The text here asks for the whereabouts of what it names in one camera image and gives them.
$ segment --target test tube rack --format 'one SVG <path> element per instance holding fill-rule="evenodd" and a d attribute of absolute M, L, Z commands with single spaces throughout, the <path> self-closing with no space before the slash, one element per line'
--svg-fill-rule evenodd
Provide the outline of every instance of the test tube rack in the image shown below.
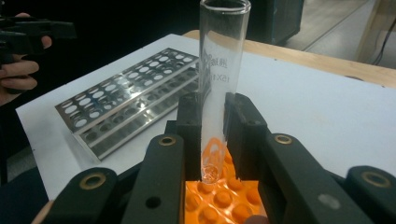
<path fill-rule="evenodd" d="M 96 160 L 177 107 L 198 89 L 198 57 L 164 49 L 55 106 L 64 123 Z"/>

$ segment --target glass test tube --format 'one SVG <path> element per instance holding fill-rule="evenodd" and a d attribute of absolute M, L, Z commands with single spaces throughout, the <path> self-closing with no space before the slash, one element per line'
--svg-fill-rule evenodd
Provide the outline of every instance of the glass test tube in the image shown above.
<path fill-rule="evenodd" d="M 234 96 L 248 27 L 248 0 L 201 0 L 199 92 L 202 96 L 201 175 L 221 177 L 226 150 L 226 95 Z"/>

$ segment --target orange textured surface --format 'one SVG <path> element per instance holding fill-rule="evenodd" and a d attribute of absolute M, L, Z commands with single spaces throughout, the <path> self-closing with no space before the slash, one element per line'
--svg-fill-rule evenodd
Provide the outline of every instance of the orange textured surface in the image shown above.
<path fill-rule="evenodd" d="M 244 223 L 252 215 L 266 216 L 257 190 L 257 181 L 235 179 L 235 169 L 227 151 L 218 183 L 186 182 L 185 223 Z"/>

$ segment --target floor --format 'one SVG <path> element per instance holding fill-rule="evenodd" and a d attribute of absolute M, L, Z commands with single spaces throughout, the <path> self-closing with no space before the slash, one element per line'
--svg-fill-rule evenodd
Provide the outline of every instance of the floor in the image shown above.
<path fill-rule="evenodd" d="M 375 0 L 305 0 L 299 34 L 284 47 L 355 61 Z M 396 68 L 396 34 L 389 37 L 380 66 Z M 8 180 L 35 167 L 28 147 L 8 160 Z"/>

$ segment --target white tabletop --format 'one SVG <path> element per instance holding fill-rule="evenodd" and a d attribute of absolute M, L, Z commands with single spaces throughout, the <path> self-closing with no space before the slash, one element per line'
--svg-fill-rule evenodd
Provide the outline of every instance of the white tabletop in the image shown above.
<path fill-rule="evenodd" d="M 55 106 L 166 48 L 198 56 L 199 41 L 168 35 L 17 109 L 50 199 L 83 170 L 100 166 L 120 174 L 141 162 L 150 139 L 177 115 L 171 112 L 97 163 Z M 396 175 L 395 89 L 244 53 L 237 92 L 250 98 L 272 133 L 298 138 L 325 169 L 345 176 L 352 166 L 371 165 Z"/>

